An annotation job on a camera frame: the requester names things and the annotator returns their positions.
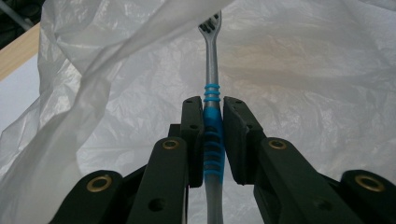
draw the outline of toothbrush handle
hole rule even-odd
[[[210,175],[216,175],[222,184],[224,174],[224,145],[221,111],[215,107],[204,109],[204,175],[205,181]]]
[[[219,74],[218,57],[216,50],[216,37],[208,38],[206,42],[206,98],[219,98]],[[215,107],[219,109],[218,100],[205,101],[205,107]]]

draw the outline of blue rubber grip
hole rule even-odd
[[[218,89],[219,85],[209,84],[205,86],[204,102],[219,102],[219,91],[209,91],[208,89]],[[224,143],[221,111],[215,107],[204,108],[205,141],[204,141],[204,176],[218,175],[222,184],[224,176]]]

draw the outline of toothbrush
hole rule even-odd
[[[204,99],[204,178],[207,200],[207,223],[222,224],[222,181],[224,174],[223,129],[216,38],[221,27],[221,12],[199,26],[206,42],[206,85]]]

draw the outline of white backdrop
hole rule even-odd
[[[0,222],[45,223],[85,174],[144,165],[184,99],[203,95],[197,25],[222,10],[222,95],[321,173],[364,169],[396,182],[393,0],[48,0],[40,97],[0,139]],[[226,167],[224,222],[260,223],[252,187]],[[190,223],[206,223],[203,189]]]

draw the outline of black plastic part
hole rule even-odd
[[[254,184],[257,171],[257,146],[265,138],[262,126],[241,100],[224,97],[224,146],[233,179],[240,185]]]
[[[191,188],[202,186],[204,178],[204,121],[201,97],[191,97],[183,102],[180,137],[187,143],[189,154],[189,182]]]
[[[171,124],[169,126],[168,137],[180,137],[180,124]]]
[[[134,198],[136,197],[137,190],[139,189],[145,171],[146,165],[123,178],[122,195],[126,204],[122,210],[122,216],[124,219],[121,223],[125,223],[126,218],[131,211],[132,205],[134,204]]]
[[[265,222],[363,223],[290,142],[265,138],[261,147],[258,157],[265,175],[258,176],[255,195]],[[265,195],[264,189],[277,199],[280,214],[271,201],[259,202],[263,197],[257,195]]]
[[[396,187],[363,170],[347,171],[340,181],[344,201],[365,223],[396,223]]]
[[[111,184],[102,191],[90,192],[87,186],[98,176],[110,178]],[[125,216],[121,210],[126,201],[121,188],[122,176],[116,172],[97,171],[86,175],[69,192],[50,223],[122,223]]]
[[[126,223],[186,223],[187,189],[186,142],[177,137],[158,141]]]

